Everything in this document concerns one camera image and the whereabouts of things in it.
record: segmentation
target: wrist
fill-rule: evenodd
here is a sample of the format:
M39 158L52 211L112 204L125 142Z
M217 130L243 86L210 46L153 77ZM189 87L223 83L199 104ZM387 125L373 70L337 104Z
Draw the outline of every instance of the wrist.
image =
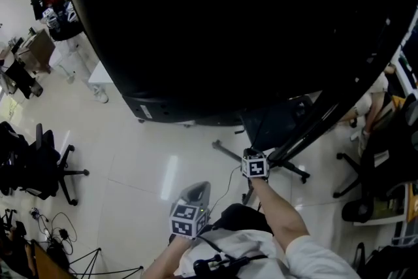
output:
M264 178L251 178L251 183L255 186L257 184L263 184L266 180Z
M176 237L172 241L172 244L173 243L178 247L189 248L191 246L192 240L183 236L176 235Z

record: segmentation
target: black t-shirt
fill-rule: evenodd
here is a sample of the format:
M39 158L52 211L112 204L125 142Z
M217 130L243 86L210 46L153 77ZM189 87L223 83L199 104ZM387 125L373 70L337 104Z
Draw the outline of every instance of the black t-shirt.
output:
M47 8L52 8L57 15L59 28L50 28L51 38L55 41L68 40L83 31L83 26L79 21L68 22L67 6L69 1L71 0L31 0L36 20L43 18L42 14Z

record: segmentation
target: white shirt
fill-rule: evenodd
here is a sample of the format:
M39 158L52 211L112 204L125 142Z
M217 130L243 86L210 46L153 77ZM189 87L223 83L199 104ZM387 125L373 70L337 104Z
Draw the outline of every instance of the white shirt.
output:
M215 243L224 253L235 258L266 255L268 258L251 261L242 267L237 277L241 279L359 279L358 274L334 252L319 246L311 236L302 236L286 249L288 267L277 258L273 236L265 231L218 229L202 235ZM210 259L218 252L205 241L197 239L180 260L176 276L195 275L193 263Z

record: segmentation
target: white desk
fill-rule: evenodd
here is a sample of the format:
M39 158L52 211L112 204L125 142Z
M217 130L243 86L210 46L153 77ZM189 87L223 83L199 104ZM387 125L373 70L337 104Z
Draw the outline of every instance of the white desk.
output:
M399 63L399 59L395 61L394 66L396 67L396 75L399 79L402 89L404 90L405 96L407 97L409 94L413 93L415 97L418 99L418 90L416 87L413 87L411 85L410 81L406 76L404 68Z
M107 73L105 67L103 66L102 62L99 62L96 65L93 73L89 78L90 84L113 84L113 80Z

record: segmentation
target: desk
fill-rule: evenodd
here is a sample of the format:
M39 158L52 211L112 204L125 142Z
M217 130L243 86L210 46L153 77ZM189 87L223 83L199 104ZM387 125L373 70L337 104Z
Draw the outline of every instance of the desk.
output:
M396 59L396 61L393 64L396 67L396 76L398 77L400 85L402 86L402 89L404 90L405 97L413 93L414 96L418 99L418 90L416 87L413 87L410 81L408 80L404 68L399 63L399 57Z
M21 45L16 52L16 58L25 63L25 69L29 73L34 71L51 73L49 62L54 50L55 44L43 29Z
M96 68L93 70L89 78L90 84L113 84L113 80L107 73L105 67L103 66L102 62L98 62Z

